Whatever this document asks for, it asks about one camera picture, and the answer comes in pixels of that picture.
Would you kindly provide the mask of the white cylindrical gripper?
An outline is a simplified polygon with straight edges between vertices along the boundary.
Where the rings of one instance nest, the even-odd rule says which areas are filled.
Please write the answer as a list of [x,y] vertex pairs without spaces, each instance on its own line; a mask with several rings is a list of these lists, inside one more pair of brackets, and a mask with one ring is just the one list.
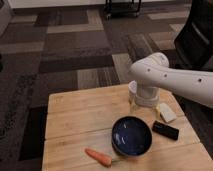
[[[157,87],[138,84],[135,94],[135,103],[143,107],[155,107],[159,101],[159,89]],[[155,107],[157,118],[160,118],[160,108]]]

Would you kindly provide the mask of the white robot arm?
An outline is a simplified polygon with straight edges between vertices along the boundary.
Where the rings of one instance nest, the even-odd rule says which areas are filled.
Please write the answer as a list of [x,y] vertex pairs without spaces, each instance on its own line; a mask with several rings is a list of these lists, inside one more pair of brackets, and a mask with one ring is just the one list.
[[155,107],[162,88],[213,108],[213,72],[170,68],[168,58],[157,52],[134,62],[130,73],[136,82],[135,103],[139,106]]

